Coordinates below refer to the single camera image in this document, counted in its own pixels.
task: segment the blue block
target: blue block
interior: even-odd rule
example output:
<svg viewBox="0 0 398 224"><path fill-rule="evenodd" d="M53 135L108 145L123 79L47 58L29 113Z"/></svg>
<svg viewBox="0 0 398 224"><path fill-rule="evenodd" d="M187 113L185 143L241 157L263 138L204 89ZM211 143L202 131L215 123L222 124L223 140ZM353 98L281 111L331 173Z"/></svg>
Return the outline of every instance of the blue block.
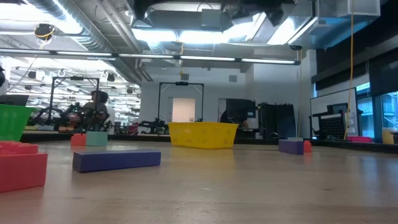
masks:
<svg viewBox="0 0 398 224"><path fill-rule="evenodd" d="M279 151L295 155L304 155L304 142L279 140Z"/></svg>
<svg viewBox="0 0 398 224"><path fill-rule="evenodd" d="M86 146L108 145L108 133L88 131L86 133Z"/></svg>
<svg viewBox="0 0 398 224"><path fill-rule="evenodd" d="M73 154L73 170L77 172L93 172L101 170L159 166L160 157L160 151L152 149L75 152Z"/></svg>

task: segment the computer monitor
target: computer monitor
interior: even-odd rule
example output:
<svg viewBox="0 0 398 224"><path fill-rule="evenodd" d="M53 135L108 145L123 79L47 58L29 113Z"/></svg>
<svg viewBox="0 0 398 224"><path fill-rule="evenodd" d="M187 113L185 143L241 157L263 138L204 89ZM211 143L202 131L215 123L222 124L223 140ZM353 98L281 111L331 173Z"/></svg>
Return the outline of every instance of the computer monitor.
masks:
<svg viewBox="0 0 398 224"><path fill-rule="evenodd" d="M29 95L1 95L0 104L26 106Z"/></svg>

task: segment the air duct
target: air duct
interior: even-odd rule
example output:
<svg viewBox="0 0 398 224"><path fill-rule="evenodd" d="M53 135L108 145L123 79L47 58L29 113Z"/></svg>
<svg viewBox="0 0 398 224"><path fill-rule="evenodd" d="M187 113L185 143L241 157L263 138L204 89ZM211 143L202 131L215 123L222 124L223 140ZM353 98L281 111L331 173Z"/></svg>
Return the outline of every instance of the air duct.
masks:
<svg viewBox="0 0 398 224"><path fill-rule="evenodd" d="M115 48L106 40L102 33L94 26L89 18L80 10L73 1L68 0L27 0L28 3L42 12L52 15L60 22L78 24L86 37L74 37L73 40L84 46L90 52L115 52ZM141 84L141 76L126 62L117 58L108 61L128 82Z"/></svg>

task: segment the window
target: window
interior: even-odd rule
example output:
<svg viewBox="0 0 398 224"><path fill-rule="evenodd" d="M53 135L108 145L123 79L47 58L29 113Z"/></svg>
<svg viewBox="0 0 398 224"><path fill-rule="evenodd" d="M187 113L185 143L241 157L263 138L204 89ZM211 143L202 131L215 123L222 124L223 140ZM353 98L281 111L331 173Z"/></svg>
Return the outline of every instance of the window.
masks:
<svg viewBox="0 0 398 224"><path fill-rule="evenodd" d="M359 116L359 135L374 138L373 123L373 103L370 95L370 83L356 87L358 113Z"/></svg>
<svg viewBox="0 0 398 224"><path fill-rule="evenodd" d="M383 128L398 128L398 99L397 92L386 93L382 96Z"/></svg>

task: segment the purple block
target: purple block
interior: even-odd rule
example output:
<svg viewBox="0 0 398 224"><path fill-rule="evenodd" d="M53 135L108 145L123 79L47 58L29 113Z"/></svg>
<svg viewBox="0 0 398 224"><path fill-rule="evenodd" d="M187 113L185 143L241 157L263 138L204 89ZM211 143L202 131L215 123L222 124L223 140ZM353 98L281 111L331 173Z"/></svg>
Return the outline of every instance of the purple block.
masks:
<svg viewBox="0 0 398 224"><path fill-rule="evenodd" d="M73 154L73 170L77 172L93 172L101 170L159 166L160 158L160 151L152 149L75 152Z"/></svg>
<svg viewBox="0 0 398 224"><path fill-rule="evenodd" d="M279 151L295 155L304 155L304 142L279 140Z"/></svg>

